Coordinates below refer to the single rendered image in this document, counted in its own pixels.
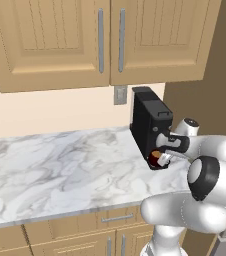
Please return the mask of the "tan base cupboard door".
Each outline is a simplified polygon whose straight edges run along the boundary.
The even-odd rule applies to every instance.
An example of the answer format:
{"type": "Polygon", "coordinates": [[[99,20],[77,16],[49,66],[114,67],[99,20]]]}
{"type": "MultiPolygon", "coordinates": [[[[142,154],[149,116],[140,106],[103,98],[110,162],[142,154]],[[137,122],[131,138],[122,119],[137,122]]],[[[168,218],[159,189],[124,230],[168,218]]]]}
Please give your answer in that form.
{"type": "Polygon", "coordinates": [[[32,245],[34,256],[107,256],[107,238],[111,237],[111,256],[115,256],[115,231],[32,245]]]}
{"type": "Polygon", "coordinates": [[[153,226],[148,224],[132,225],[116,230],[116,256],[121,256],[122,235],[126,237],[125,256],[140,256],[143,247],[153,235],[153,226]]]}

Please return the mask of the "black coffee machine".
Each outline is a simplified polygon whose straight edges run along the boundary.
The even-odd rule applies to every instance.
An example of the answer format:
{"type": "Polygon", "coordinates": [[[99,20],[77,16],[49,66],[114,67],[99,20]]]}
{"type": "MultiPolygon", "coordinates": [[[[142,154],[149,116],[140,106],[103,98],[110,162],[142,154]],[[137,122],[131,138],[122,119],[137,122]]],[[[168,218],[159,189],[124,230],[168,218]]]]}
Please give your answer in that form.
{"type": "Polygon", "coordinates": [[[150,165],[148,157],[152,151],[159,151],[156,148],[156,137],[171,129],[173,113],[150,87],[134,87],[132,91],[133,114],[130,131],[149,168],[166,169],[169,163],[155,168],[150,165]]]}

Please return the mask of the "dark red coffee mug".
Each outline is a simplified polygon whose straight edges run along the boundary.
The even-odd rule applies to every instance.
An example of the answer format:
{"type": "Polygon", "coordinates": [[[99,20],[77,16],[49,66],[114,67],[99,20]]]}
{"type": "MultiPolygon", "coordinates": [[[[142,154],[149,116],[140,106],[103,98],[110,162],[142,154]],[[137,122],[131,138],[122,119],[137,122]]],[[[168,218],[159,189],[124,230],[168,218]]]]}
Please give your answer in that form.
{"type": "Polygon", "coordinates": [[[161,168],[161,165],[158,164],[158,160],[161,157],[161,155],[162,153],[157,150],[152,151],[148,157],[150,165],[155,168],[161,168]]]}

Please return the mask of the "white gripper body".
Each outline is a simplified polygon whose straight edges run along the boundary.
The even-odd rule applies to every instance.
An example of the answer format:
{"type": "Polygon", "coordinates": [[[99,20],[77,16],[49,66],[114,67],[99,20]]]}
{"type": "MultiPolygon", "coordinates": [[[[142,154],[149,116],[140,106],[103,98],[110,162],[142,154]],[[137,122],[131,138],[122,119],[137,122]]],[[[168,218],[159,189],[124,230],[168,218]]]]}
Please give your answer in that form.
{"type": "Polygon", "coordinates": [[[171,151],[171,150],[166,150],[158,159],[157,163],[160,166],[165,166],[170,162],[170,160],[174,157],[182,157],[182,154],[179,152],[171,151]]]}

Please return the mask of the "wide tan wall cupboard door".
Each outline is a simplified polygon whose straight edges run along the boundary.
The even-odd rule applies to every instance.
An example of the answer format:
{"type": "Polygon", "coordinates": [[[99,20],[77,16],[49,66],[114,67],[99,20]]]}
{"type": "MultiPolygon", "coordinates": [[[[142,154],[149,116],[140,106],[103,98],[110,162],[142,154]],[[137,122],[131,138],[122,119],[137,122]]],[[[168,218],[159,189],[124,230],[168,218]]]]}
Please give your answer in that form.
{"type": "Polygon", "coordinates": [[[0,91],[101,87],[110,78],[110,0],[0,0],[0,91]],[[98,10],[103,8],[104,72],[98,10]]]}

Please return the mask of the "brown tall cupboard panel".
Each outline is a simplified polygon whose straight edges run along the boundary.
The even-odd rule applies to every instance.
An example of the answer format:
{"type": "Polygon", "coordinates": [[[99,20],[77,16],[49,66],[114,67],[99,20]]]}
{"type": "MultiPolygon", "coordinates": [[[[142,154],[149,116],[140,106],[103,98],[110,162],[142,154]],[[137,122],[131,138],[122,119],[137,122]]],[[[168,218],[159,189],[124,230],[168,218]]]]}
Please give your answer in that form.
{"type": "Polygon", "coordinates": [[[222,0],[204,78],[168,83],[164,102],[173,111],[173,123],[193,118],[201,135],[226,135],[226,0],[222,0]]]}

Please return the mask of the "grey wall outlet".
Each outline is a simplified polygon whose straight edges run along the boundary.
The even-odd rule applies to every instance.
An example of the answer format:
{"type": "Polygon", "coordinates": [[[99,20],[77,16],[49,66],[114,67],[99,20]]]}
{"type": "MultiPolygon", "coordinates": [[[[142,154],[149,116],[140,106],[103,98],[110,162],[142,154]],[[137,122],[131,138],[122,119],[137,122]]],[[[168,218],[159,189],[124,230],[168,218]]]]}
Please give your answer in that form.
{"type": "Polygon", "coordinates": [[[114,87],[114,104],[124,105],[127,103],[127,86],[114,87]]]}

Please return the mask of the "tan base cupboard end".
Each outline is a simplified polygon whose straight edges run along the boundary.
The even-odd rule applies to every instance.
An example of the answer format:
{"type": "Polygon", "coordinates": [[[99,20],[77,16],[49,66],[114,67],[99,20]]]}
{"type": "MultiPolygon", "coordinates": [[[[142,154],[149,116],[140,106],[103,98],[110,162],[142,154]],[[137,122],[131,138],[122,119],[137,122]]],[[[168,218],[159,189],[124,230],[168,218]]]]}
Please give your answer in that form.
{"type": "Polygon", "coordinates": [[[23,226],[0,229],[0,256],[32,256],[23,226]]]}

